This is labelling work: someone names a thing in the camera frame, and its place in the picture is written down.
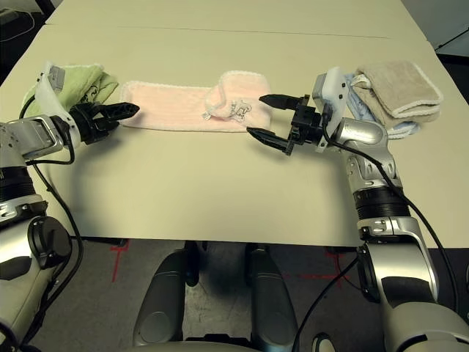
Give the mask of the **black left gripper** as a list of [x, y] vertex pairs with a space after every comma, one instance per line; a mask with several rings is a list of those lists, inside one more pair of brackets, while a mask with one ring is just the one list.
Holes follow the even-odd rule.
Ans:
[[128, 119], [137, 114], [140, 107], [133, 103], [80, 103], [69, 111], [85, 144], [99, 142], [109, 136], [119, 122], [112, 119]]

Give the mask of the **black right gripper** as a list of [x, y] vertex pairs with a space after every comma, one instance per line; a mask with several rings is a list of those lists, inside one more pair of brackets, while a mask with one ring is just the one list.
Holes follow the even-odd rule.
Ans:
[[289, 95], [269, 94], [263, 95], [259, 101], [281, 110], [293, 110], [291, 128], [287, 139], [278, 137], [274, 132], [264, 128], [247, 127], [247, 132], [257, 141], [277, 150], [285, 150], [291, 155], [296, 144], [314, 144], [317, 147], [324, 145], [322, 132], [322, 116], [316, 109], [308, 105], [309, 95], [297, 98]]

